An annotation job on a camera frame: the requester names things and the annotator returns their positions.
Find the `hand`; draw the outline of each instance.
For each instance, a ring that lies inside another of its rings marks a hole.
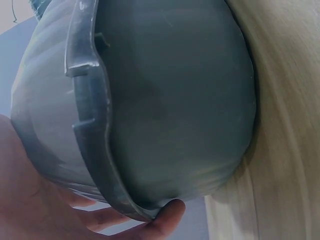
[[[0,239],[163,240],[175,230],[185,211],[185,204],[174,200],[153,222],[105,236],[96,232],[129,219],[112,208],[72,208],[93,204],[41,177],[10,120],[0,115]]]

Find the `wood grain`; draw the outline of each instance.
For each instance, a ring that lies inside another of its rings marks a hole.
[[[206,197],[211,240],[320,239],[320,0],[228,0],[250,44],[259,113],[225,187]]]

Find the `gray plastic container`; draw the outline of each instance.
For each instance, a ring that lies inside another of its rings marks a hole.
[[[225,183],[255,113],[252,62],[223,0],[52,0],[12,88],[37,170],[140,221]]]

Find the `gray wall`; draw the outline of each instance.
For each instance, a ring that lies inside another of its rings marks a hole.
[[[16,77],[23,53],[37,25],[35,18],[28,19],[0,35],[0,114],[10,114],[11,86]],[[174,234],[169,240],[208,240],[208,227],[204,199],[186,203],[187,210]],[[107,205],[98,203],[87,210],[100,209]],[[121,232],[139,224],[130,221],[103,231],[106,235]]]

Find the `wooden surface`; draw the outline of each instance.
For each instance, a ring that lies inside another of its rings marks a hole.
[[[257,130],[206,197],[211,240],[320,240],[320,0],[229,0],[258,72]]]

